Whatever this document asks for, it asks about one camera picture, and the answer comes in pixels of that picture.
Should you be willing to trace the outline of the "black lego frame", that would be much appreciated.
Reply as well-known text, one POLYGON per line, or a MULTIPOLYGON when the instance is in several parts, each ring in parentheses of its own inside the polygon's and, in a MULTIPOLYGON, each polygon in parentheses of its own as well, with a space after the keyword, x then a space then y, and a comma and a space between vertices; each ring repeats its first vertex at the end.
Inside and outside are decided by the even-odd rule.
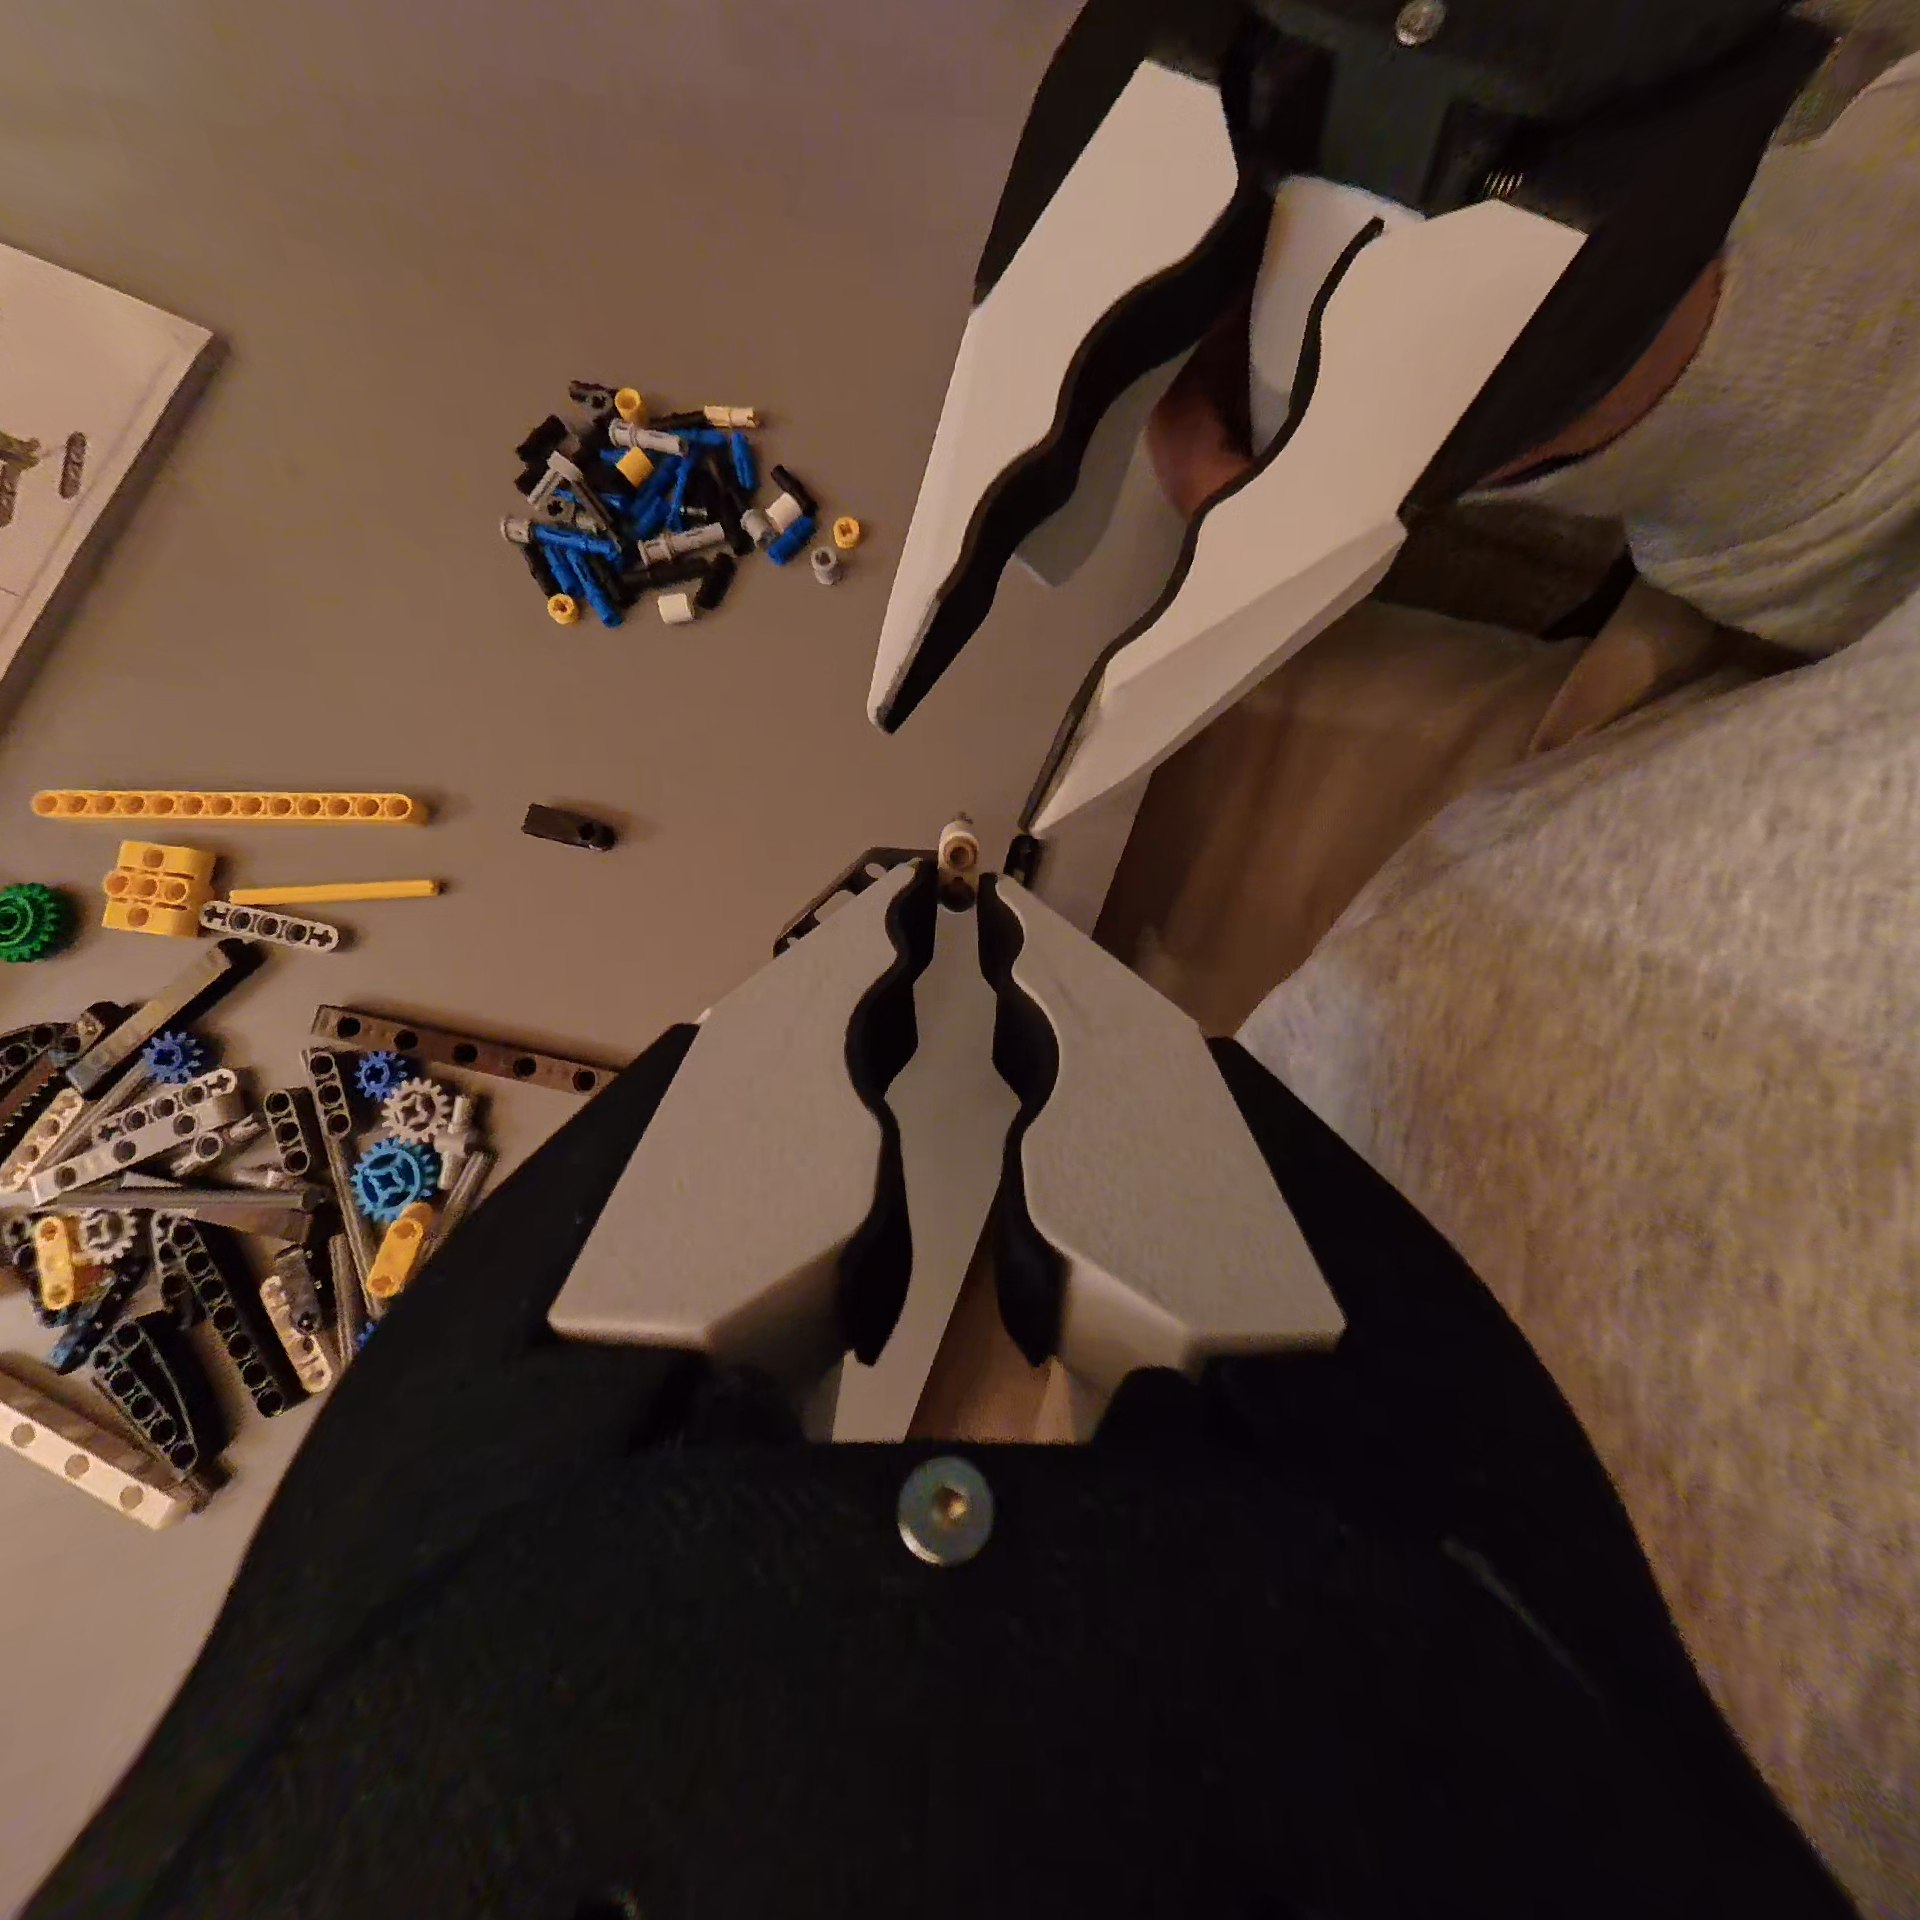
POLYGON ((851 863, 846 863, 833 880, 809 899, 802 910, 798 910, 786 923, 783 923, 772 958, 780 958, 792 951, 794 943, 809 938, 809 933, 818 931, 830 915, 839 912, 841 904, 865 895, 873 884, 878 884, 888 872, 898 868, 914 868, 926 866, 938 877, 938 846, 929 847, 898 847, 898 846, 870 846, 859 850, 851 863))

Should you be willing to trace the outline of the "pile of lego beams and gears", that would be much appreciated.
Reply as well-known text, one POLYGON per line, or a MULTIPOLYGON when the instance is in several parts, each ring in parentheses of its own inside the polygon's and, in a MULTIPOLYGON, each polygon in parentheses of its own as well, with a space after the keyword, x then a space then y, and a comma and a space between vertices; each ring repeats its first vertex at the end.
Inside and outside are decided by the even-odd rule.
POLYGON ((495 1176, 473 1075, 224 1056, 202 1014, 264 954, 6 1032, 6 1455, 147 1532, 342 1383, 495 1176))

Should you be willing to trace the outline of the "person's right hand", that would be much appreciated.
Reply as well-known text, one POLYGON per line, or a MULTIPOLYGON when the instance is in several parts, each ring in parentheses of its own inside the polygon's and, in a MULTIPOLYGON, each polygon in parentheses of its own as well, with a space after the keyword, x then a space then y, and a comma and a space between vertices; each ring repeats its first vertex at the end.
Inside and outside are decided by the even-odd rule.
MULTIPOLYGON (((1715 254, 1612 391, 1555 436, 1489 471, 1471 491, 1527 482, 1579 463, 1619 440, 1660 405, 1697 358, 1713 331, 1722 283, 1724 254, 1715 254)), ((1215 493, 1252 466, 1250 325, 1252 294, 1247 293, 1191 351, 1145 420, 1145 458, 1160 491, 1183 519, 1199 514, 1215 493)))

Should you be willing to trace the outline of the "pile of small lego pins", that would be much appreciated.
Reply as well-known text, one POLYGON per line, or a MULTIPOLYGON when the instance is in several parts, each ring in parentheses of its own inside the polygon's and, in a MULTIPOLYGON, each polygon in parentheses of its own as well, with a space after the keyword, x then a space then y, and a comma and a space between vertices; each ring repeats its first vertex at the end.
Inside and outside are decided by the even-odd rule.
POLYGON ((769 455, 769 426, 751 403, 672 405, 570 380, 562 406, 515 446, 516 502, 499 520, 547 620, 616 634, 652 613, 684 629, 756 560, 839 584, 872 528, 769 455))

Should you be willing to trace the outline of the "long black lego beam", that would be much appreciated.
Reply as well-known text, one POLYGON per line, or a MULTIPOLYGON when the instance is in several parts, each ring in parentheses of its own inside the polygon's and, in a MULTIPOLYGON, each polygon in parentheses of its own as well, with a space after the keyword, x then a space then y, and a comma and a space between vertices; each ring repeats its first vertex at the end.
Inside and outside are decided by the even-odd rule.
POLYGON ((415 1020, 391 1020, 337 1004, 319 1007, 310 1036, 314 1042, 337 1050, 391 1050, 423 1067, 478 1075, 499 1083, 570 1096, 590 1096, 620 1075, 618 1067, 575 1060, 542 1046, 478 1037, 415 1020))

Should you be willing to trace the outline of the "yellow lego block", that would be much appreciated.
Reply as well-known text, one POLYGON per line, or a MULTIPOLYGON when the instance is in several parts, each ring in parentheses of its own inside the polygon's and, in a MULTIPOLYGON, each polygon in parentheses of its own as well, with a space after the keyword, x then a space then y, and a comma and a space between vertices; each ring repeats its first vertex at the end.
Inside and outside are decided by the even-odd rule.
POLYGON ((203 908, 215 899, 219 856, 206 847, 126 838, 103 877, 105 931, 161 939, 199 939, 203 908))

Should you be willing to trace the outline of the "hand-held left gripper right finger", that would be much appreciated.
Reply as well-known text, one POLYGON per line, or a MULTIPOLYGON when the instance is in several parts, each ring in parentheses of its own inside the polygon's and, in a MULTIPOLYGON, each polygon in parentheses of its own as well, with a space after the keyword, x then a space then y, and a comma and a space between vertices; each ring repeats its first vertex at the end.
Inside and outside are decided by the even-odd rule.
POLYGON ((992 1062, 1015 1094, 995 1277, 1019 1354, 1074 1379, 1332 1349, 1347 1317, 1202 1028, 990 875, 992 1062))

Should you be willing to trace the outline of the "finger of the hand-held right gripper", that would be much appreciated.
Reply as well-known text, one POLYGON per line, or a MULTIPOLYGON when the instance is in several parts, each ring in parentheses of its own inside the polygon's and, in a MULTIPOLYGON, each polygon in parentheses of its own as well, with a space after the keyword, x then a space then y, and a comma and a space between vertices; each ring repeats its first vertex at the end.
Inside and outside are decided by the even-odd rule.
POLYGON ((1193 516, 1163 597, 1088 675, 1022 831, 1153 773, 1370 597, 1403 501, 1587 242, 1500 199, 1351 231, 1304 312, 1288 432, 1193 516))
POLYGON ((1030 110, 880 623, 870 716, 898 732, 1018 548, 1094 490, 1121 397, 1210 331, 1270 206, 1231 91, 1162 60, 1058 60, 1030 110))

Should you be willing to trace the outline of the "long yellow lego beam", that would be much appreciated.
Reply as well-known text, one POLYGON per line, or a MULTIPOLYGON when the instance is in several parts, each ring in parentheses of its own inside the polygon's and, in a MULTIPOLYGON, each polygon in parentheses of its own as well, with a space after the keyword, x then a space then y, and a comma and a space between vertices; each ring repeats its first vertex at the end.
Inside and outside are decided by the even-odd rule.
POLYGON ((433 822, 425 800, 400 790, 337 789, 86 789, 44 786, 31 812, 56 822, 384 826, 433 822))

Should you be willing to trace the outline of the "lego instruction booklet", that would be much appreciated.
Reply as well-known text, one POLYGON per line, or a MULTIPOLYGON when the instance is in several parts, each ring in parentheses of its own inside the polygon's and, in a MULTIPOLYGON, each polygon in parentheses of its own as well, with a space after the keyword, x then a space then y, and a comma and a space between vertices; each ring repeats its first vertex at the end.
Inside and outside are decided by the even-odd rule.
POLYGON ((2 720, 12 722, 224 343, 2 247, 2 720))

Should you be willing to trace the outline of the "tan trousers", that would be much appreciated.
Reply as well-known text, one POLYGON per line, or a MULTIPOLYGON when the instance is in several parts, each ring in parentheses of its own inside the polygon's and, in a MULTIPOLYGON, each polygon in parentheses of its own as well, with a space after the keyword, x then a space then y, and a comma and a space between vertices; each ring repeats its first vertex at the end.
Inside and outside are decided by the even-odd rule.
POLYGON ((1231 1036, 1436 812, 1735 646, 1643 583, 1587 640, 1370 600, 1153 775, 1095 935, 1231 1036))

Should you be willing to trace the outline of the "grey fleece jacket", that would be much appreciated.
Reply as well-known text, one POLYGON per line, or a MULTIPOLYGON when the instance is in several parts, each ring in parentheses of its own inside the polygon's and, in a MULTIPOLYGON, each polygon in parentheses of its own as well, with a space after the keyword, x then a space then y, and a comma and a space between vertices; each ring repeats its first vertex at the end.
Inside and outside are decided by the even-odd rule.
POLYGON ((1916 1916, 1916 600, 1456 800, 1240 1042, 1519 1322, 1767 1783, 1916 1916))

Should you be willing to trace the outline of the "person's right forearm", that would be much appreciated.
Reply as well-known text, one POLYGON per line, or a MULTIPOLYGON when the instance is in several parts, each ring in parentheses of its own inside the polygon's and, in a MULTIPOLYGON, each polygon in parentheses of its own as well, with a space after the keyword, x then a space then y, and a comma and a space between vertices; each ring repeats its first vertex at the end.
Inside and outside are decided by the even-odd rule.
POLYGON ((1916 592, 1916 5, 1839 46, 1722 252, 1704 346, 1635 446, 1627 547, 1727 629, 1832 656, 1916 592))

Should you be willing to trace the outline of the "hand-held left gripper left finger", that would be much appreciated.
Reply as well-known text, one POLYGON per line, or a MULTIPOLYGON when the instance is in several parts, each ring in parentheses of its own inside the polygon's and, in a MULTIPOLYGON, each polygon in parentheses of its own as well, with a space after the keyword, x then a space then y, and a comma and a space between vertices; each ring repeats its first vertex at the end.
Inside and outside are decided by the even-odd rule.
POLYGON ((890 1343, 914 1267, 891 1091, 919 1046, 938 868, 870 875, 700 1022, 552 1328, 811 1395, 890 1343))

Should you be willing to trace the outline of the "short light grey lego beam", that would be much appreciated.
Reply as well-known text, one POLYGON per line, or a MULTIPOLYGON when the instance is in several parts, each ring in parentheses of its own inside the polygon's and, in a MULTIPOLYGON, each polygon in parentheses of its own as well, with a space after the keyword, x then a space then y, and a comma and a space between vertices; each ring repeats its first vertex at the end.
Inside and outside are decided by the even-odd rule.
POLYGON ((223 939, 256 941, 298 954, 338 954, 347 943, 345 933, 330 922, 299 916, 280 904, 227 899, 206 900, 199 910, 199 926, 223 939))

